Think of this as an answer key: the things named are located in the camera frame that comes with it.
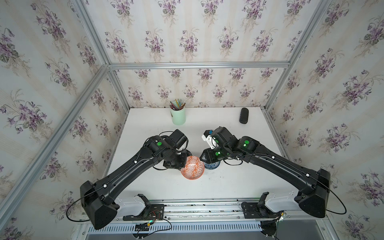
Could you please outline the blue damask patterned bowl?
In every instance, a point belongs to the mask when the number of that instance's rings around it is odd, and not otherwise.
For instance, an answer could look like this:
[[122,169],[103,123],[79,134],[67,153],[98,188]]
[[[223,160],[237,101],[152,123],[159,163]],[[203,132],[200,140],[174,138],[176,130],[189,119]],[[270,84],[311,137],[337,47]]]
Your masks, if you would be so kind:
[[219,166],[220,166],[220,162],[216,162],[216,163],[204,163],[205,165],[205,168],[208,169],[208,170],[215,170],[217,169]]

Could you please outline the red patterned bowl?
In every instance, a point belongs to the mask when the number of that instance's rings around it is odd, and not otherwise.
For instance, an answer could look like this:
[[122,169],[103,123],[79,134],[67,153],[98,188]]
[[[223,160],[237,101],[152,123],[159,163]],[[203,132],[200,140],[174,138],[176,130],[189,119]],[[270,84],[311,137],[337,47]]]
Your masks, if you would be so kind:
[[188,180],[197,180],[205,171],[204,163],[196,156],[188,156],[186,165],[181,169],[181,174]]

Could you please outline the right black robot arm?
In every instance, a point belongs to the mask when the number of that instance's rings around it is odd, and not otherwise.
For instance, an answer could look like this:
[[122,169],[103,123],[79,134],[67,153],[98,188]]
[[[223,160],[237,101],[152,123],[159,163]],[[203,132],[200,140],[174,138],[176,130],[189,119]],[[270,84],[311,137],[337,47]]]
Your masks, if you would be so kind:
[[298,190],[293,202],[300,210],[316,218],[326,216],[331,180],[328,171],[314,171],[295,164],[247,136],[238,140],[235,136],[225,139],[203,135],[202,139],[210,147],[203,151],[201,161],[215,163],[236,159],[261,167]]

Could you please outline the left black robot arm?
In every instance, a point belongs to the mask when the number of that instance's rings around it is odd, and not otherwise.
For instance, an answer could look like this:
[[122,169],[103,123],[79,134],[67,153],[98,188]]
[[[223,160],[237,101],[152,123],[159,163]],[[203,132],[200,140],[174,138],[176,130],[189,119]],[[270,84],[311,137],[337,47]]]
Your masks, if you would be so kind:
[[112,222],[122,208],[115,202],[120,193],[146,170],[164,161],[167,169],[184,168],[188,157],[186,136],[152,136],[117,170],[101,180],[80,186],[81,206],[96,230]]

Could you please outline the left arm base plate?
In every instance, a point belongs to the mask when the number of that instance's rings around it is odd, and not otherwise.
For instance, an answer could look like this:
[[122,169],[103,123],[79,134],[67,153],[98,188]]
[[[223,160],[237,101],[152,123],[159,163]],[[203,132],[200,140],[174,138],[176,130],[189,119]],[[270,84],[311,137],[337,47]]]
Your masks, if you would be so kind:
[[164,204],[148,205],[138,216],[124,216],[124,221],[151,221],[160,220],[164,217]]

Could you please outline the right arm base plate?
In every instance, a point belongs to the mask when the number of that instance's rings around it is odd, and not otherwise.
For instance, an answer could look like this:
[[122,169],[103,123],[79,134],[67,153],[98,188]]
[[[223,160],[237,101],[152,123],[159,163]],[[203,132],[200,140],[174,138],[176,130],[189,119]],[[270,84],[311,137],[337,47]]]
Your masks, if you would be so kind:
[[245,219],[275,219],[282,215],[282,211],[272,212],[267,207],[259,207],[256,202],[242,202],[241,208]]

